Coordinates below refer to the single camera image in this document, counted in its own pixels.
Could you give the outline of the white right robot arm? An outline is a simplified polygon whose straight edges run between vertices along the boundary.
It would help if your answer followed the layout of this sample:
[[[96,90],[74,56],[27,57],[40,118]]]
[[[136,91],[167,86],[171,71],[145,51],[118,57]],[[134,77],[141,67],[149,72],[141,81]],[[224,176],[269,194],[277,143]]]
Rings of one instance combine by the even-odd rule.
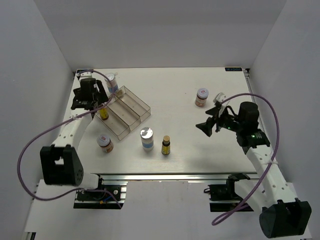
[[[230,106],[217,103],[205,112],[209,116],[207,120],[196,127],[208,137],[213,128],[216,132],[222,128],[235,132],[237,143],[254,166],[263,191],[255,190],[250,195],[255,184],[240,173],[228,177],[226,195],[233,200],[241,197],[259,214],[259,225],[267,238],[303,235],[312,213],[311,206],[307,201],[299,200],[276,161],[272,160],[270,141],[258,127],[258,106],[245,101],[240,104],[238,114],[229,113],[230,109]]]

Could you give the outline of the blue white shaker back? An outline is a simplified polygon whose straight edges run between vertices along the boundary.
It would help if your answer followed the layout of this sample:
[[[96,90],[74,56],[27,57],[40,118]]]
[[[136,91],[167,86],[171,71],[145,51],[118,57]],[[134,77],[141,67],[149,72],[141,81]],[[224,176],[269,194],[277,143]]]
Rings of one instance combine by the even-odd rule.
[[[116,80],[116,75],[114,73],[108,73],[104,79],[108,88],[108,91],[112,94],[118,91],[118,83]]]

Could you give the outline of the yellow bottle gold cap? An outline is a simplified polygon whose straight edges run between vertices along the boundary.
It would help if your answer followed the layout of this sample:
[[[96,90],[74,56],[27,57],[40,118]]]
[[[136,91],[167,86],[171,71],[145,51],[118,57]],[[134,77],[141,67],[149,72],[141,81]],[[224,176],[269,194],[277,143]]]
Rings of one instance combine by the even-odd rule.
[[[170,154],[170,151],[171,151],[171,142],[170,142],[170,137],[168,135],[165,135],[163,137],[163,140],[162,140],[162,147],[161,147],[161,153],[163,155],[168,155]]]

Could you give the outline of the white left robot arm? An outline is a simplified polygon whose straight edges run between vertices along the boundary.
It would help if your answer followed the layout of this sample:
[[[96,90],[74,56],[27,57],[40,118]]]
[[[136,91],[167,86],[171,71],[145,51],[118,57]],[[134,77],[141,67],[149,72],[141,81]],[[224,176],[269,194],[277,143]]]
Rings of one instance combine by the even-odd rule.
[[[85,172],[77,151],[98,108],[109,98],[102,82],[92,77],[80,79],[73,93],[69,121],[53,143],[40,150],[43,178],[47,185],[88,189],[90,196],[99,200],[105,196],[106,187],[99,183],[97,174]]]

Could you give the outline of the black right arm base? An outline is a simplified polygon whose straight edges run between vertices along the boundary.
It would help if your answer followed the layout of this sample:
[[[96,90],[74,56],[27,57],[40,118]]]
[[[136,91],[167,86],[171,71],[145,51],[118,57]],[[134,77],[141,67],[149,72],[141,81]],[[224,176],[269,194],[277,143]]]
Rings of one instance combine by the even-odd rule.
[[[250,180],[244,173],[231,174],[223,184],[209,184],[203,190],[209,195],[209,207],[212,213],[223,213],[233,210],[243,200],[235,193],[235,182],[240,180]]]

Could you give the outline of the orange jar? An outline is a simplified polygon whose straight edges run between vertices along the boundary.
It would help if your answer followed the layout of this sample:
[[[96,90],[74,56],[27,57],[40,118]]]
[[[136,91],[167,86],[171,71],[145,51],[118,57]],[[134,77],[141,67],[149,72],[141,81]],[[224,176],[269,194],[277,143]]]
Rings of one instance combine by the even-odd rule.
[[[209,91],[206,88],[199,88],[196,93],[195,105],[198,107],[204,107],[209,96]]]
[[[96,141],[103,152],[110,153],[114,148],[114,144],[107,134],[100,134]]]

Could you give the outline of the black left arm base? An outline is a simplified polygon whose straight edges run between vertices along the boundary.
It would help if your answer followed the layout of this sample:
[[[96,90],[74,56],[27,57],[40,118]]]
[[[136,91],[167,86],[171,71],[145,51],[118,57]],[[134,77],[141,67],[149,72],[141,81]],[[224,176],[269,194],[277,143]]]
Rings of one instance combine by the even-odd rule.
[[[111,179],[111,177],[107,175],[101,175],[97,189],[100,191],[77,191],[75,194],[73,208],[87,210],[121,209],[119,205],[122,207],[125,202],[127,182]]]

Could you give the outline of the blue white shaker front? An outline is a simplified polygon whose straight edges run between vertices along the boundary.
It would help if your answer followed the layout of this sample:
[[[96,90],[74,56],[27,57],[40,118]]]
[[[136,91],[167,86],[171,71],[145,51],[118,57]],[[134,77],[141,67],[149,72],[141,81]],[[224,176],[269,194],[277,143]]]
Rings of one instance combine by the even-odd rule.
[[[141,129],[140,138],[145,151],[151,151],[154,148],[154,132],[150,127]]]

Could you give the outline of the blue white shaker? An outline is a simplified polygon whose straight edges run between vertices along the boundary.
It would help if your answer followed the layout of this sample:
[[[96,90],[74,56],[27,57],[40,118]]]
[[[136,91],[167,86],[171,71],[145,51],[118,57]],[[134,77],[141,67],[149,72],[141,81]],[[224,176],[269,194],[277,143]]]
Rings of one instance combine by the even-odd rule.
[[[112,94],[118,91],[118,83],[116,80],[116,75],[114,73],[108,73],[104,79],[108,88],[108,91]]]
[[[145,151],[151,151],[154,148],[154,132],[150,127],[141,129],[140,138]]]

